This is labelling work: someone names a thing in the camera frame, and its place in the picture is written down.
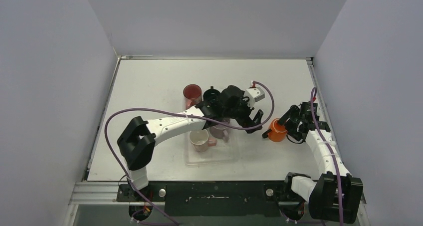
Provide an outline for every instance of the white tabletop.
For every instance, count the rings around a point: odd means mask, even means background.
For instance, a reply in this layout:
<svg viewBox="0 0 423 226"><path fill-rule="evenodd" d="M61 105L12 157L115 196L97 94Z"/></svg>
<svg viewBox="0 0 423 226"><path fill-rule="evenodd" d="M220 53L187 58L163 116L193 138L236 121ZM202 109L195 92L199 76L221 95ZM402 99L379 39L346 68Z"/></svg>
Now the white tabletop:
<svg viewBox="0 0 423 226"><path fill-rule="evenodd" d="M306 60L122 60L104 117L107 119L116 111L133 107L181 112L182 90L188 84L197 84L204 92L210 86L220 90L228 85L246 89L251 80L271 90L276 104L272 119L283 115L291 105L308 101L313 87ZM268 95L257 102L255 108L264 111L265 119L271 108ZM116 140L128 122L138 115L144 120L162 116L128 112L110 122L110 142L122 161ZM253 134L237 132L239 159L235 162L187 166L183 156L184 135L164 141L154 149L147 165L148 178L150 181L283 180L288 172L296 172L318 179L317 165L308 145L287 140L274 143L261 138L269 123ZM102 124L88 180L117 181L122 175L122 169L105 143Z"/></svg>

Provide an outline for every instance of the bolt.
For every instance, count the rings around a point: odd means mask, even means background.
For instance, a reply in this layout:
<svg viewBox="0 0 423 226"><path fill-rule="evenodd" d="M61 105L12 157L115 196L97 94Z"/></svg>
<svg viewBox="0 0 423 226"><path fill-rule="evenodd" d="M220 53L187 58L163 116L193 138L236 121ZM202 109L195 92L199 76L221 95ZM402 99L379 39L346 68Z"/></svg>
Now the bolt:
<svg viewBox="0 0 423 226"><path fill-rule="evenodd" d="M159 190L159 196L163 198L165 195L166 195L166 190L165 189L160 189Z"/></svg>
<svg viewBox="0 0 423 226"><path fill-rule="evenodd" d="M273 189L267 189L266 190L266 195L269 196L269 197L270 196L273 196Z"/></svg>

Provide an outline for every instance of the pink mug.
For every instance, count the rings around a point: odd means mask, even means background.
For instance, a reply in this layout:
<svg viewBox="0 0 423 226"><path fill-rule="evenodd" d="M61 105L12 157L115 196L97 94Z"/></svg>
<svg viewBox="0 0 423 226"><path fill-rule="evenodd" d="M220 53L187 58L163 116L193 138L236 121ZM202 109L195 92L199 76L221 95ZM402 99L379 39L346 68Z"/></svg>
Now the pink mug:
<svg viewBox="0 0 423 226"><path fill-rule="evenodd" d="M209 137L207 130L193 130L188 135L191 144L198 152L206 151L209 146L215 146L217 140Z"/></svg>
<svg viewBox="0 0 423 226"><path fill-rule="evenodd" d="M224 118L222 122L225 122L227 124L230 123L229 118ZM218 139L223 139L223 141L228 142L229 141L229 128L225 125L215 125L213 127L210 127L210 134L213 135L213 137Z"/></svg>
<svg viewBox="0 0 423 226"><path fill-rule="evenodd" d="M195 84L185 86L183 94L185 97L185 109L189 109L203 100L201 88Z"/></svg>

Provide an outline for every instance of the clear plastic tray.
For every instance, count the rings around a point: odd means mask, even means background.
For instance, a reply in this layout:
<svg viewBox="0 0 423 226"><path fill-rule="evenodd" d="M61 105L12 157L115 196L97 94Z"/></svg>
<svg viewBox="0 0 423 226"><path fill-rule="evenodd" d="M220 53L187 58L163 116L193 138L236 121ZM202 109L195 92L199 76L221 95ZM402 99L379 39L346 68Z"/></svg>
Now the clear plastic tray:
<svg viewBox="0 0 423 226"><path fill-rule="evenodd" d="M228 142L223 141L223 139L217 139L217 144L215 146L209 146L204 152L195 150L194 146L190 143L188 134L189 132L185 134L184 146L184 160L186 165L198 166L213 163L235 162L239 159L237 134L234 134L231 130L229 130Z"/></svg>

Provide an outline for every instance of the gray wall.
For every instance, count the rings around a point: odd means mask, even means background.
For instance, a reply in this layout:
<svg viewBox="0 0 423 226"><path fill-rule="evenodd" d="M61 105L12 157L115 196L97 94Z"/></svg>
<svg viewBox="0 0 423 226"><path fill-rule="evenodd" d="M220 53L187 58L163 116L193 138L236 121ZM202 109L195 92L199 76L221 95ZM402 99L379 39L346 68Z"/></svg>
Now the gray wall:
<svg viewBox="0 0 423 226"><path fill-rule="evenodd" d="M346 0L89 0L118 54L313 56Z"/></svg>
<svg viewBox="0 0 423 226"><path fill-rule="evenodd" d="M347 0L315 59L374 226L423 225L423 0Z"/></svg>
<svg viewBox="0 0 423 226"><path fill-rule="evenodd" d="M115 63L87 0L0 0L1 225L61 225Z"/></svg>

